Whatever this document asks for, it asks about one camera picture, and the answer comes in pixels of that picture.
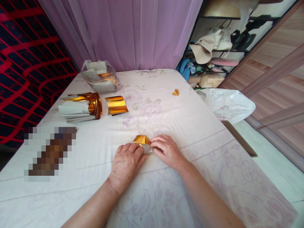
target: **clear plastic bag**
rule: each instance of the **clear plastic bag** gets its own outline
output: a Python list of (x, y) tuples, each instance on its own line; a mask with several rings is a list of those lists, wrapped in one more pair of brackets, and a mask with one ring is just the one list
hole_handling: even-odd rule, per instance
[(108, 61), (86, 60), (79, 74), (98, 93), (111, 93), (120, 88), (120, 80)]

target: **wooden wardrobe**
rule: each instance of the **wooden wardrobe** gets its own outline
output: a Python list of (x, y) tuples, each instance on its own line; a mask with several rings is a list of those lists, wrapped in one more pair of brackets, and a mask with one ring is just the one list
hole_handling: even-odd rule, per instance
[(223, 89), (256, 104), (246, 120), (304, 172), (304, 1), (226, 77)]

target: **stack of gold foil sheets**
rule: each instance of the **stack of gold foil sheets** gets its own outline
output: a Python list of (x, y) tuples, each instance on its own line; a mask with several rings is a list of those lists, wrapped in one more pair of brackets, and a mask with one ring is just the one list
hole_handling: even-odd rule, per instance
[(100, 119), (102, 106), (98, 93), (69, 95), (61, 100), (64, 100), (64, 103), (59, 105), (58, 109), (67, 123)]

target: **white tablecloth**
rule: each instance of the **white tablecloth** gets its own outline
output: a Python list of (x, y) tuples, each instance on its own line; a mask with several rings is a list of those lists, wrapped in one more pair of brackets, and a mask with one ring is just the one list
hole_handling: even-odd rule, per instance
[[(0, 173), (0, 227), (59, 227), (106, 180), (117, 147), (136, 135), (171, 135), (247, 227), (289, 227), (297, 215), (251, 157), (175, 70), (117, 73), (122, 88), (101, 95), (100, 120), (67, 124), (57, 100)], [(179, 96), (172, 95), (175, 89)], [(93, 92), (77, 76), (61, 97)], [(107, 116), (105, 97), (122, 95), (129, 113)], [(24, 170), (54, 127), (76, 126), (72, 150), (58, 176), (28, 182)], [(200, 227), (178, 174), (150, 154), (121, 197), (107, 227)]]

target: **beige hat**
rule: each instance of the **beige hat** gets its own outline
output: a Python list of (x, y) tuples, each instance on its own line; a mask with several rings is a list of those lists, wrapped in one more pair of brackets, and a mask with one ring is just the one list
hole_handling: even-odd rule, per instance
[(208, 35), (199, 38), (195, 44), (189, 44), (198, 64), (205, 64), (211, 60), (215, 39), (215, 35)]

